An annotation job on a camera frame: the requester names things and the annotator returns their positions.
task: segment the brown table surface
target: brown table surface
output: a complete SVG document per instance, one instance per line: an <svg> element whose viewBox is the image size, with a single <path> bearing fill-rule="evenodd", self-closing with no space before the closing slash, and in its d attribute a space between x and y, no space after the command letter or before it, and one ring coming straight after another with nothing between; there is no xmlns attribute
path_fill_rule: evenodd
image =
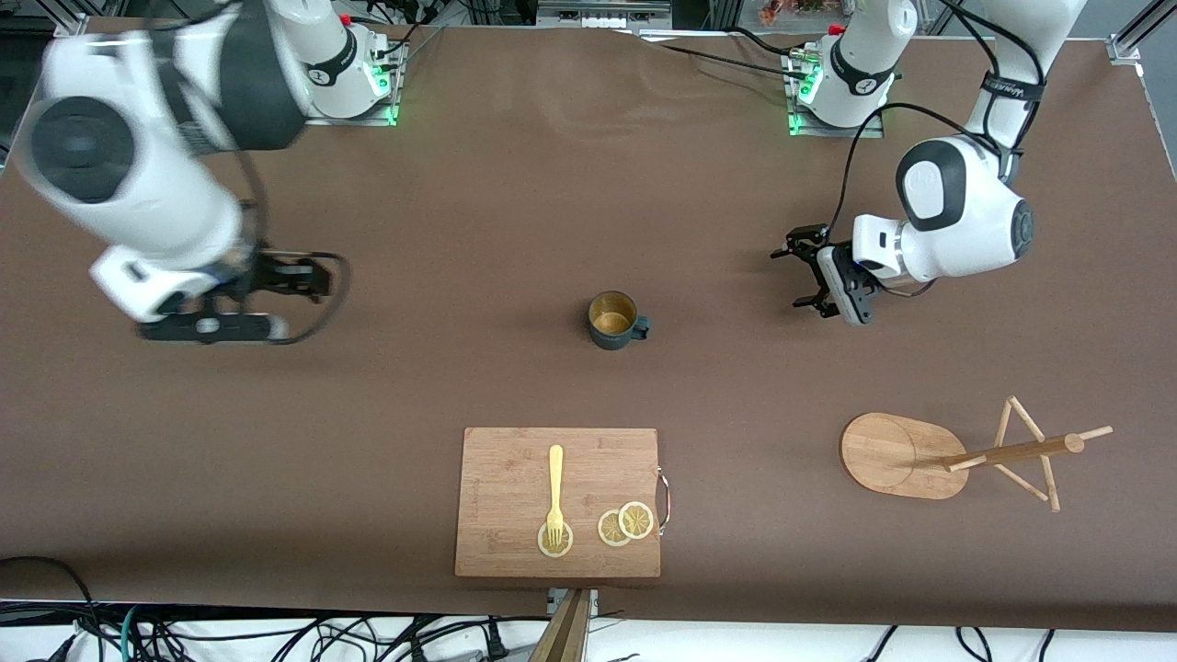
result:
<svg viewBox="0 0 1177 662"><path fill-rule="evenodd" d="M971 42L916 40L892 98L964 119L984 66ZM534 589L453 576L463 429L657 428L663 577L605 589L603 609L1177 623L1177 187L1103 44L1063 49L1026 143L1031 252L879 300L866 329L791 309L809 269L767 259L829 219L847 147L790 137L779 79L590 29L452 29L411 67L400 126L257 154L273 241L355 265L299 346L137 339L87 276L100 241L0 179L0 555L67 560L101 600L536 613ZM899 157L946 132L889 115L839 233L899 213ZM232 159L212 164L246 193ZM583 306L606 289L637 299L649 342L590 343ZM843 426L876 410L989 445L1011 393L1049 435L1116 428L1055 463L1058 515L997 472L929 502L839 464ZM0 582L72 595L40 570Z"/></svg>

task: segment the mug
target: mug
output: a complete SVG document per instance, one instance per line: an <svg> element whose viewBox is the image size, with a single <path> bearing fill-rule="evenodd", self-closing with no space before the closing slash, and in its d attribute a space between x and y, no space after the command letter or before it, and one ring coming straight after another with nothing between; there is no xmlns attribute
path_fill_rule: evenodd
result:
<svg viewBox="0 0 1177 662"><path fill-rule="evenodd" d="M588 335L603 350L619 350L649 333L650 320L638 315L638 304L624 292L601 292L588 304Z"/></svg>

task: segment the wooden stick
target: wooden stick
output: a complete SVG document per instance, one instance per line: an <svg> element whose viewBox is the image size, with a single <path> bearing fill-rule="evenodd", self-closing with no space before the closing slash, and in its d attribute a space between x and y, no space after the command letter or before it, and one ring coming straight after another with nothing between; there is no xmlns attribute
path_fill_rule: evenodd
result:
<svg viewBox="0 0 1177 662"><path fill-rule="evenodd" d="M1015 483L1017 483L1017 484L1022 485L1023 488L1025 488L1025 490L1028 492L1030 492L1033 496L1038 497L1038 501L1048 501L1050 498L1046 495L1044 495L1042 492L1042 490L1039 490L1038 488L1031 485L1029 482L1026 482L1025 479L1023 479L1022 476L1018 476L1017 474L1015 474L1015 472L1010 471L1009 469L1006 469L1004 464L995 464L993 469L997 469L1002 474L1005 474L1006 478L1009 478L1009 479L1013 481Z"/></svg>
<svg viewBox="0 0 1177 662"><path fill-rule="evenodd" d="M1103 428L1096 428L1095 430L1088 430L1086 432L1079 432L1079 437L1083 441L1093 439L1096 437L1102 437L1104 435L1111 435L1111 425L1104 425Z"/></svg>
<svg viewBox="0 0 1177 662"><path fill-rule="evenodd" d="M1000 448L1005 442L1005 429L1010 426L1010 398L1005 398L1005 405L1002 406L1002 421L997 424L997 437L993 439L993 448Z"/></svg>
<svg viewBox="0 0 1177 662"><path fill-rule="evenodd" d="M985 457L984 455L978 455L977 457L972 457L972 458L969 458L969 459L962 459L960 462L957 462L956 464L950 464L950 465L945 466L945 469L947 469L949 472L959 471L962 469L967 469L970 466L976 466L978 464L984 464L986 462L989 462L988 457Z"/></svg>
<svg viewBox="0 0 1177 662"><path fill-rule="evenodd" d="M1030 415L1026 413L1025 408L1022 406L1022 403L1018 402L1018 398L1010 396L1010 399L1006 402L1013 405L1013 410L1017 411L1018 416L1022 417L1022 421L1025 422L1026 428L1030 429L1030 433L1033 435L1033 438L1038 439L1039 442L1045 442L1046 435L1042 433L1042 429L1038 428L1038 424L1033 422L1033 418L1030 418Z"/></svg>
<svg viewBox="0 0 1177 662"><path fill-rule="evenodd" d="M1050 495L1050 511L1058 512L1058 485L1055 484L1055 470L1050 468L1050 458L1042 456L1042 472L1046 475L1046 494Z"/></svg>
<svg viewBox="0 0 1177 662"><path fill-rule="evenodd" d="M964 455L952 455L940 458L940 465L949 471L957 471L969 466L991 466L993 464L1010 464L1033 459L1038 456L1066 455L1083 452L1084 441L1078 435L1063 435L1038 442L1025 442L1011 446L992 448L984 451L966 452ZM983 457L980 462L972 462Z"/></svg>

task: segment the plug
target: plug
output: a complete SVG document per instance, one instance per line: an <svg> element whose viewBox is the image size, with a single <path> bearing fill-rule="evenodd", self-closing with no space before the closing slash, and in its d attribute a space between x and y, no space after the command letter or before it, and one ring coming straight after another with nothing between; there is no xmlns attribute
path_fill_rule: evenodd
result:
<svg viewBox="0 0 1177 662"><path fill-rule="evenodd" d="M487 623L486 658L490 662L496 662L497 660L505 658L507 655L511 655L511 651L507 650L507 647L503 646L503 637L499 636L499 624L492 618Z"/></svg>
<svg viewBox="0 0 1177 662"><path fill-rule="evenodd" d="M29 662L66 662L66 657L69 656L69 648L73 646L73 641L78 638L78 635L69 635L69 638L61 642L61 646L49 655L48 660L31 660Z"/></svg>

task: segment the lemon slice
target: lemon slice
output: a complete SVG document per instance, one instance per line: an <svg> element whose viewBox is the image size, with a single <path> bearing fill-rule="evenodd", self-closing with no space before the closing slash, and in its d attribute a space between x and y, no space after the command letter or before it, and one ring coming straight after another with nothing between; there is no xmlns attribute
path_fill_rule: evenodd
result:
<svg viewBox="0 0 1177 662"><path fill-rule="evenodd" d="M630 536L621 530L621 522L618 519L618 510L610 510L597 521L597 535L605 541L609 547L621 547L629 544Z"/></svg>
<svg viewBox="0 0 1177 662"><path fill-rule="evenodd" d="M544 552L544 556L551 556L552 558L559 558L572 549L572 529L568 523L564 523L564 536L560 537L560 544L554 548L547 547L547 523L539 525L539 534L536 536L536 544L539 545L539 551Z"/></svg>
<svg viewBox="0 0 1177 662"><path fill-rule="evenodd" d="M654 514L640 501L631 501L623 505L617 517L621 524L621 532L629 538L640 539L654 530Z"/></svg>

